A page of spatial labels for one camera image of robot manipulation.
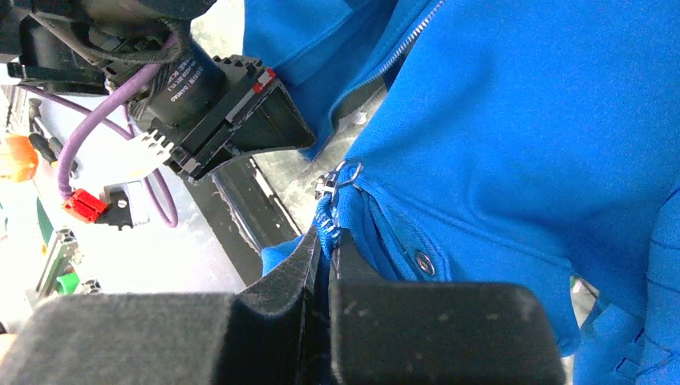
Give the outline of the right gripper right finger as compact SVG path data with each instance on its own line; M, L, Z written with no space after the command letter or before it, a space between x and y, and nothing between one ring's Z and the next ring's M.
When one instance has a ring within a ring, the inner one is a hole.
M330 264L331 369L339 384L562 384L544 309L507 283L382 278L343 231Z

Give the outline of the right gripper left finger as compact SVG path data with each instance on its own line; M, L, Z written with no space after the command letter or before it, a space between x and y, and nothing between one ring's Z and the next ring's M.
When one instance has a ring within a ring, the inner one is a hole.
M239 294L56 298L26 322L1 364L4 384L315 384L309 358L314 229Z

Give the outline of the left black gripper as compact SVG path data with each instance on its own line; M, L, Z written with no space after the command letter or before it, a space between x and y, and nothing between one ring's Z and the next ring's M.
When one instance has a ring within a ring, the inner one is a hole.
M182 179L199 180L210 172L208 164L233 127L231 143L242 152L311 147L316 135L288 91L266 90L276 78L261 60L239 55L217 61L196 55L173 65L151 101L151 131L163 144L172 145L164 164ZM211 177L253 249L300 235L254 158L234 160Z

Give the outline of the blue zip jacket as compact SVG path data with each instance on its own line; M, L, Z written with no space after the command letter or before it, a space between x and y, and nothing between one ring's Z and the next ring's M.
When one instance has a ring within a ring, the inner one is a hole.
M247 1L318 143L387 97L314 218L320 285L348 231L390 280L512 282L576 384L679 381L676 1Z

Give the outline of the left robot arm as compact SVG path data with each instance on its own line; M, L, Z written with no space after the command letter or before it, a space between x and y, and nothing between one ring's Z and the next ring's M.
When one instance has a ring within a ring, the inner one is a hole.
M271 67L260 59L209 56L191 23L209 1L4 1L1 72L47 95L101 95L59 153L63 209L117 229L136 225L127 182L160 166L197 182L232 160L310 147L315 136ZM101 196L71 186L79 146L115 109L151 126L127 134Z

